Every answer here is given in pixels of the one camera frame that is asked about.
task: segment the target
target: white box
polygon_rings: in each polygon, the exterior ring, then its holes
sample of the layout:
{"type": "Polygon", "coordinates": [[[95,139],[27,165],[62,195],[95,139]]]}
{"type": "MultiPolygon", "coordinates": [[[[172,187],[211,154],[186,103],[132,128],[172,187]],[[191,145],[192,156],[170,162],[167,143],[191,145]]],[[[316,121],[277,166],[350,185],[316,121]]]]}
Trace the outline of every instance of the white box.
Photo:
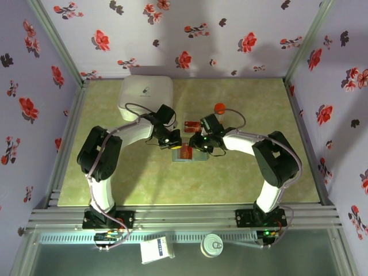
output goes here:
{"type": "MultiPolygon", "coordinates": [[[[157,112],[162,104],[173,107],[173,80],[168,76],[138,76],[126,77],[121,86],[118,99],[118,108],[122,118],[134,121],[137,116],[125,108],[127,102],[143,105],[153,112],[157,112]]],[[[142,115],[149,113],[137,106],[128,106],[129,109],[142,115]]]]}

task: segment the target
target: floral wallpaper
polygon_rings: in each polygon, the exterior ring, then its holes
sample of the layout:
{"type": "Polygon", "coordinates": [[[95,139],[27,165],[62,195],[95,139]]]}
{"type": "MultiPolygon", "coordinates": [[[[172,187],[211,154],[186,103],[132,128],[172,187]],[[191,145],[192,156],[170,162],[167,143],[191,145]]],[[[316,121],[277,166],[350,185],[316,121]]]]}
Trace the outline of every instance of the floral wallpaper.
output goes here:
{"type": "Polygon", "coordinates": [[[367,10],[365,1],[336,1],[290,87],[360,275],[368,257],[367,10]]]}
{"type": "Polygon", "coordinates": [[[284,77],[321,2],[41,1],[83,78],[284,77]]]}
{"type": "Polygon", "coordinates": [[[2,10],[0,274],[9,275],[29,215],[46,196],[77,84],[27,2],[5,1],[2,10]]]}

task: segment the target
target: white container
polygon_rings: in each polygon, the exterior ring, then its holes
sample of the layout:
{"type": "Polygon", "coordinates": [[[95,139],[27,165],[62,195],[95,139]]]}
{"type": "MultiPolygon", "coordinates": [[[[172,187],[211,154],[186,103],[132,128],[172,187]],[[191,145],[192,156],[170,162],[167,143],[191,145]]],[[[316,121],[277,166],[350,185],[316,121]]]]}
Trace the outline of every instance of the white container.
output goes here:
{"type": "MultiPolygon", "coordinates": [[[[143,105],[157,112],[162,104],[173,107],[173,80],[168,76],[138,76],[126,77],[121,86],[118,108],[125,121],[134,121],[137,116],[125,108],[127,102],[143,105]]],[[[130,105],[128,108],[139,115],[149,111],[130,105]]]]}
{"type": "Polygon", "coordinates": [[[216,234],[205,236],[201,242],[201,251],[207,258],[214,258],[221,254],[224,249],[223,240],[216,234]]]}

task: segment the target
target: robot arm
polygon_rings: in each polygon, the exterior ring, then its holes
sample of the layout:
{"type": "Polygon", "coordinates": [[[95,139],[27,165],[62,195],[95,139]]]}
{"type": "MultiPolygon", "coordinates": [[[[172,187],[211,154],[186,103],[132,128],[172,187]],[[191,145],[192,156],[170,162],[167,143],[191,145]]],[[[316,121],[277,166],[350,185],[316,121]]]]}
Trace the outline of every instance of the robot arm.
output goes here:
{"type": "Polygon", "coordinates": [[[114,217],[115,202],[111,192],[111,177],[116,169],[120,150],[138,140],[157,138],[160,148],[180,147],[180,130],[167,127],[174,115],[172,108],[162,105],[156,113],[144,114],[135,122],[108,131],[95,126],[88,135],[77,162],[82,172],[89,176],[93,193],[90,210],[96,224],[111,226],[101,211],[114,217]]]}
{"type": "Polygon", "coordinates": [[[256,157],[264,183],[254,203],[252,216],[247,218],[247,224],[250,220],[255,225],[264,225],[268,221],[273,223],[284,185],[294,178],[299,170],[296,154],[284,135],[275,131],[266,137],[241,132],[235,128],[224,129],[214,114],[201,119],[201,125],[202,133],[193,135],[189,146],[210,154],[214,148],[222,148],[224,151],[241,151],[256,157]]]}

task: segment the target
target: table surface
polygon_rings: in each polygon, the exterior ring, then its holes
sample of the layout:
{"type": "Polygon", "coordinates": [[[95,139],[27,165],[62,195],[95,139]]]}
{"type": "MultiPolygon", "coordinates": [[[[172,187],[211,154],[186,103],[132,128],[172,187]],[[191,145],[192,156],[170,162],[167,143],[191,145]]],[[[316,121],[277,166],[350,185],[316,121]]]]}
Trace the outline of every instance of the table surface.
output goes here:
{"type": "MultiPolygon", "coordinates": [[[[218,102],[242,112],[243,131],[269,134],[281,131],[304,165],[298,183],[289,187],[283,202],[319,202],[315,183],[282,79],[174,79],[174,109],[179,127],[183,120],[200,119],[218,102]]],[[[90,83],[72,146],[59,206],[86,206],[87,181],[76,157],[96,125],[114,128],[124,123],[117,109],[122,80],[90,83]]],[[[242,124],[239,115],[226,112],[225,127],[242,124]]],[[[254,202],[263,178],[255,158],[228,151],[204,162],[172,162],[171,150],[138,141],[121,150],[112,176],[117,205],[225,204],[254,202]]]]}

